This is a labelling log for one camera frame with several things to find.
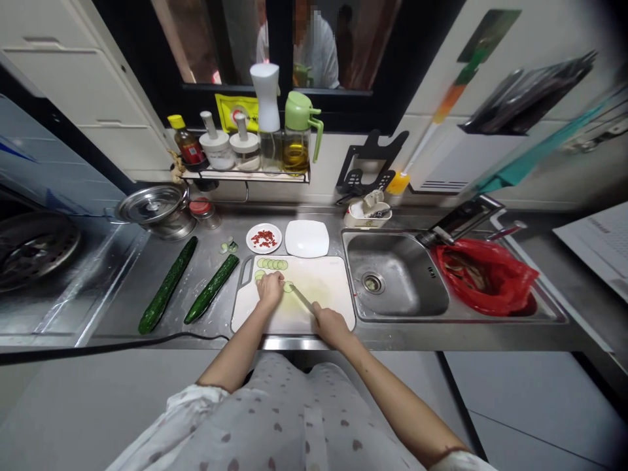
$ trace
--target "red plastic bag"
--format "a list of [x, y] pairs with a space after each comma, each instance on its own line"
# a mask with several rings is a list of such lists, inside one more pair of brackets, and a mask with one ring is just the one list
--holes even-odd
[[525, 309], [538, 272], [494, 242], [460, 239], [436, 248], [438, 264], [456, 295], [482, 314], [505, 317]]

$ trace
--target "hand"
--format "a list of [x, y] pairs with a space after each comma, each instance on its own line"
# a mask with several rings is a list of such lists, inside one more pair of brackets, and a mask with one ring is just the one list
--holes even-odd
[[314, 302], [312, 307], [314, 308], [314, 317], [316, 318], [314, 331], [327, 344], [336, 350], [340, 350], [343, 345], [353, 338], [353, 334], [347, 327], [342, 314], [327, 307], [323, 309], [317, 302]]
[[276, 271], [264, 275], [257, 281], [257, 293], [260, 295], [259, 304], [273, 311], [283, 296], [283, 275]]

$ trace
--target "cucumber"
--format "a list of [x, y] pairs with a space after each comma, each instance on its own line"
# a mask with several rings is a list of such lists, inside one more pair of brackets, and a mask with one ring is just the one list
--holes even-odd
[[218, 294], [218, 291], [223, 286], [224, 282], [227, 281], [239, 261], [240, 259], [238, 257], [229, 254], [216, 274], [209, 280], [207, 286], [201, 291], [201, 294], [198, 295], [194, 304], [192, 304], [188, 315], [183, 319], [184, 324], [191, 323], [207, 311], [212, 300]]
[[166, 278], [164, 278], [162, 286], [157, 290], [157, 294], [155, 294], [155, 297], [146, 308], [146, 311], [144, 311], [142, 319], [139, 321], [137, 330], [140, 334], [148, 334], [162, 318], [168, 301], [177, 287], [177, 283], [192, 259], [197, 243], [198, 238], [196, 236], [188, 240], [188, 243], [183, 247], [181, 253], [179, 253], [179, 257], [175, 260], [175, 263], [170, 267], [170, 271], [166, 275]]

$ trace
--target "yellow cap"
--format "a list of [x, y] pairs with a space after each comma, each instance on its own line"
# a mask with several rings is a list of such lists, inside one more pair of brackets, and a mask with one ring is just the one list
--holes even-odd
[[180, 114], [173, 114], [172, 116], [168, 116], [168, 121], [170, 121], [170, 126], [172, 126], [173, 129], [185, 128], [183, 117], [181, 117]]

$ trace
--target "window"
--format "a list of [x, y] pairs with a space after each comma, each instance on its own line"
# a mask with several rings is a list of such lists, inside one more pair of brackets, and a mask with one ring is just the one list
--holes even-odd
[[94, 0], [159, 117], [255, 96], [249, 69], [279, 65], [280, 111], [307, 94], [325, 130], [392, 133], [464, 0]]

